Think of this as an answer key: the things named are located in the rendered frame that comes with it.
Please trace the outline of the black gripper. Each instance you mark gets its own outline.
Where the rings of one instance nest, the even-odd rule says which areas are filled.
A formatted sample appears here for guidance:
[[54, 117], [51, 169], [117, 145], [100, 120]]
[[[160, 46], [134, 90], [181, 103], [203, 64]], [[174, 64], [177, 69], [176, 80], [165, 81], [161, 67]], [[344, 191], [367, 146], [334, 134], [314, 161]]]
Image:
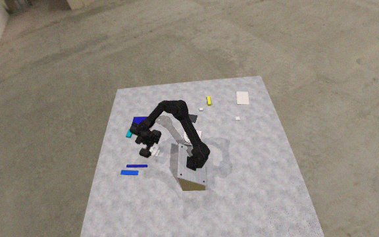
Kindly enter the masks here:
[[141, 156], [144, 156], [146, 158], [148, 158], [149, 156], [152, 155], [152, 153], [150, 152], [150, 148], [153, 147], [153, 144], [156, 143], [158, 144], [159, 142], [159, 139], [161, 137], [161, 132], [158, 131], [158, 130], [152, 130], [153, 132], [153, 135], [152, 135], [152, 138], [149, 140], [149, 141], [145, 141], [144, 139], [142, 139], [144, 142], [145, 142], [145, 145], [147, 145], [147, 148], [146, 149], [141, 149], [139, 154]]

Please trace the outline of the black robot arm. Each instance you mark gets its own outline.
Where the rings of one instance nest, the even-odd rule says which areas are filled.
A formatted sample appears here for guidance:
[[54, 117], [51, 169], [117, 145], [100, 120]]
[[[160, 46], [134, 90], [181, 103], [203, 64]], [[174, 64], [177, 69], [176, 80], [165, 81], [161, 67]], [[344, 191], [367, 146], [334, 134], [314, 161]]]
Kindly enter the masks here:
[[160, 102], [151, 112], [151, 114], [143, 121], [141, 121], [140, 124], [137, 124], [135, 122], [132, 123], [130, 132], [138, 136], [135, 142], [139, 145], [140, 143], [145, 145], [145, 142], [142, 139], [149, 141], [152, 138], [153, 132], [150, 131], [149, 128], [154, 125], [155, 120], [163, 111], [172, 114], [174, 118], [180, 121], [193, 146], [193, 149], [191, 151], [193, 156], [187, 157], [187, 168], [194, 171], [196, 171], [196, 168], [202, 168], [209, 158], [210, 149], [199, 138], [189, 118], [186, 102], [183, 100], [164, 100]]

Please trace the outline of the small teal block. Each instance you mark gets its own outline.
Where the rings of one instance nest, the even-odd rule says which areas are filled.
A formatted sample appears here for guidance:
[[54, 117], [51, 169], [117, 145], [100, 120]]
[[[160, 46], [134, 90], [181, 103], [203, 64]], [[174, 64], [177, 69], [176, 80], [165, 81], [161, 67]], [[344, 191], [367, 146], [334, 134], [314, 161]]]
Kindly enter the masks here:
[[131, 138], [132, 136], [132, 133], [130, 132], [130, 130], [128, 130], [128, 132], [126, 133], [125, 137], [126, 138]]

